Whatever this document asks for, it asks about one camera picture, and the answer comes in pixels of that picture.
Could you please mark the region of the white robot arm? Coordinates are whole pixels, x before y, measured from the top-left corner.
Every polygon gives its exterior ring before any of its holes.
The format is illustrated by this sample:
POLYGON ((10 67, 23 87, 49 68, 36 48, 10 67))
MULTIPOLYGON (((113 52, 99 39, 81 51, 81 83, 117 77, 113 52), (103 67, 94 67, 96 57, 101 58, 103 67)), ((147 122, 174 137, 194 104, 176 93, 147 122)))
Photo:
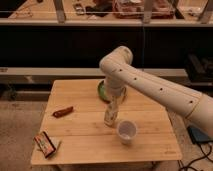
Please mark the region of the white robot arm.
POLYGON ((107 96, 119 98, 126 85, 188 119, 213 138, 213 97, 131 66, 133 54, 119 46, 99 62, 107 96))

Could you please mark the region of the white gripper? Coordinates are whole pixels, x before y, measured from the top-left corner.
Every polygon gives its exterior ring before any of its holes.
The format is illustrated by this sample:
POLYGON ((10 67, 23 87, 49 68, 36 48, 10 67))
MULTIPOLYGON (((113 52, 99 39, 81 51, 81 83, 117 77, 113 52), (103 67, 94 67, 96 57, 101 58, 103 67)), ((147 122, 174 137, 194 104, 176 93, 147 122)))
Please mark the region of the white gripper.
POLYGON ((107 94, 107 99, 110 101, 110 103, 114 107, 118 108, 125 100, 126 88, 125 87, 118 88, 118 89, 107 88, 106 94, 107 94))

